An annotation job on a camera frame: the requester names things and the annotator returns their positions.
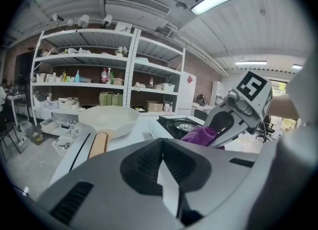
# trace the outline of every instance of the white refrigerator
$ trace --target white refrigerator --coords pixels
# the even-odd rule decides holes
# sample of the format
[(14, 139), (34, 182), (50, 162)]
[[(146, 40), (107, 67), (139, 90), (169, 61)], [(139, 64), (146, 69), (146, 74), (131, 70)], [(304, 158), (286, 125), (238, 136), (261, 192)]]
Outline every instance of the white refrigerator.
[(191, 115), (191, 108), (194, 98), (195, 83), (197, 77), (187, 72), (181, 72), (179, 93), (177, 99), (177, 115)]

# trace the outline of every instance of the brick wall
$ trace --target brick wall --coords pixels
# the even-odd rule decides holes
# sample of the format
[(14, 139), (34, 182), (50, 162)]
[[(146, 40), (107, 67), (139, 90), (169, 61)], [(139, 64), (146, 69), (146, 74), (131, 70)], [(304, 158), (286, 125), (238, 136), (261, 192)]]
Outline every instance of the brick wall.
[[(89, 27), (95, 28), (96, 25), (92, 24)], [(59, 27), (57, 30), (50, 30), (49, 32), (53, 33), (55, 31), (61, 31), (63, 29), (65, 29), (65, 27)], [(7, 78), (9, 83), (14, 82), (14, 69), (15, 69), (16, 56), (28, 52), (27, 50), (28, 47), (35, 48), (38, 42), (39, 36), (40, 35), (36, 35), (31, 38), (28, 38), (7, 50), (7, 53), (5, 56), (4, 69), (3, 69), (3, 77)], [(151, 34), (143, 34), (143, 36), (160, 41), (162, 43), (165, 43), (167, 45), (170, 45), (182, 51), (182, 49), (171, 44), (170, 42), (157, 38)], [(43, 43), (41, 43), (40, 49), (43, 49), (43, 51), (48, 51), (51, 47), (52, 47), (51, 44), (44, 41)], [(109, 51), (109, 53), (113, 54), (113, 50), (96, 49), (96, 48), (86, 48), (86, 49), (91, 50), (93, 53), (99, 53), (101, 51), (103, 52)], [(151, 63), (166, 66), (166, 63), (155, 60), (155, 59), (149, 58), (149, 61)], [(181, 64), (181, 58), (178, 57), (175, 60), (170, 62), (170, 67), (177, 68), (180, 66), (180, 64)], [(100, 73), (102, 71), (102, 68), (98, 68), (98, 67), (83, 68), (83, 66), (82, 67), (67, 67), (66, 69), (67, 69), (66, 72), (68, 76), (75, 76), (76, 71), (79, 69), (81, 76), (92, 78), (94, 82), (99, 82)], [(64, 68), (58, 68), (58, 67), (53, 69), (53, 71), (56, 72), (57, 75), (61, 75), (63, 70)], [(49, 65), (42, 64), (40, 66), (40, 71), (50, 72), (51, 67)], [(124, 73), (122, 70), (113, 69), (113, 71), (116, 78), (124, 78)], [(212, 82), (215, 80), (221, 81), (221, 76), (218, 73), (216, 73), (211, 67), (209, 67), (208, 65), (206, 65), (201, 60), (199, 60), (198, 58), (196, 58), (195, 56), (193, 56), (192, 54), (188, 52), (186, 52), (186, 55), (185, 55), (184, 71), (197, 77), (194, 98), (196, 98), (198, 94), (202, 93), (207, 97), (207, 101), (209, 103), (210, 97), (211, 97)], [(133, 85), (135, 84), (136, 81), (141, 83), (147, 83), (147, 81), (150, 80), (150, 77), (151, 75), (143, 74), (143, 73), (134, 74)], [(160, 82), (165, 82), (165, 80), (162, 77), (154, 76), (154, 82), (156, 84)], [(93, 88), (87, 88), (87, 89), (63, 88), (63, 92), (62, 92), (60, 89), (57, 89), (57, 87), (56, 88), (52, 87), (52, 92), (54, 92), (54, 95), (53, 95), (54, 97), (77, 96), (77, 97), (80, 97), (83, 102), (87, 102), (87, 103), (93, 102), (93, 101), (96, 102), (96, 99), (98, 100), (98, 95), (101, 91), (103, 90), (99, 88), (94, 88), (94, 89)], [(147, 93), (147, 97), (146, 97), (145, 92), (137, 93), (133, 91), (131, 104), (144, 105), (145, 98), (147, 98), (148, 100), (153, 100), (153, 101), (162, 101), (163, 95), (160, 95), (160, 94), (154, 95), (153, 93)]]

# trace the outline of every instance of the air vent grille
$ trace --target air vent grille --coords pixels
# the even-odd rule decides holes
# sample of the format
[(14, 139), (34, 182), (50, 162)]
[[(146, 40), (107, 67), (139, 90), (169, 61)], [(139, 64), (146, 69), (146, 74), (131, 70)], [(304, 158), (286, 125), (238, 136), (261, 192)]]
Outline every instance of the air vent grille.
[(170, 11), (170, 7), (161, 4), (155, 0), (116, 0), (116, 1), (123, 1), (123, 2), (129, 2), (129, 3), (134, 3), (137, 5), (145, 6), (148, 8), (151, 8), (153, 10), (156, 10), (160, 13), (163, 13), (165, 15), (168, 15)]
[(51, 215), (62, 223), (68, 225), (81, 204), (89, 194), (93, 184), (78, 182), (63, 199), (53, 208)]

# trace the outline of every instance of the ceiling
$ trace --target ceiling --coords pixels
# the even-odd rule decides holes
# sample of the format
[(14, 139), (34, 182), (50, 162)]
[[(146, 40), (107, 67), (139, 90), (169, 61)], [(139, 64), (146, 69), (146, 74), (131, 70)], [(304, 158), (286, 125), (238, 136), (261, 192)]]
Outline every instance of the ceiling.
[[(231, 0), (201, 16), (190, 8), (200, 0), (155, 0), (170, 8), (162, 14), (140, 5), (106, 0), (24, 0), (7, 31), (7, 44), (56, 27), (52, 14), (75, 20), (83, 14), (100, 23), (105, 12), (169, 37), (220, 74), (237, 69), (235, 62), (266, 60), (266, 66), (240, 66), (293, 73), (316, 43), (294, 0)], [(184, 2), (187, 9), (176, 8)]]

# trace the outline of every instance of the purple cloth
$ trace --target purple cloth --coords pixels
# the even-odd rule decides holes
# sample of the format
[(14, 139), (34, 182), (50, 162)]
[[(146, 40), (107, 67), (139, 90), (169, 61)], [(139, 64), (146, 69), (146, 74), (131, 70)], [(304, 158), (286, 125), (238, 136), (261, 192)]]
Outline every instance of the purple cloth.
[(196, 126), (191, 132), (186, 134), (181, 141), (208, 146), (209, 143), (215, 140), (217, 134), (213, 128)]

